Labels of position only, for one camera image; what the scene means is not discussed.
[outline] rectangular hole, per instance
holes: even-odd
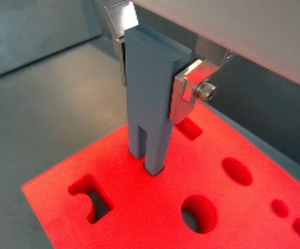
[[[203,132],[202,128],[187,117],[175,124],[175,128],[190,141],[195,140]]]

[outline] metal bracket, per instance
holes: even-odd
[[[124,31],[138,25],[134,5],[126,0],[95,0],[112,35],[114,50],[119,59],[122,84],[124,81]]]
[[[198,37],[195,52],[202,59],[175,75],[170,111],[170,120],[175,124],[192,111],[196,99],[207,102],[212,98],[216,88],[210,84],[210,77],[232,58],[231,50],[202,37]]]

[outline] gray wall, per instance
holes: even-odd
[[[90,0],[0,1],[0,74],[99,34]]]

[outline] red foam board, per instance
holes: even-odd
[[[174,130],[158,176],[123,126],[23,185],[55,248],[300,248],[300,183],[208,108],[188,118],[202,133]],[[111,209],[96,222],[90,190]]]

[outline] screw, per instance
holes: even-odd
[[[202,100],[203,102],[207,102],[212,98],[215,91],[216,91],[216,87],[208,83],[208,79],[207,79],[202,83],[198,84],[194,90],[194,95],[199,100]]]

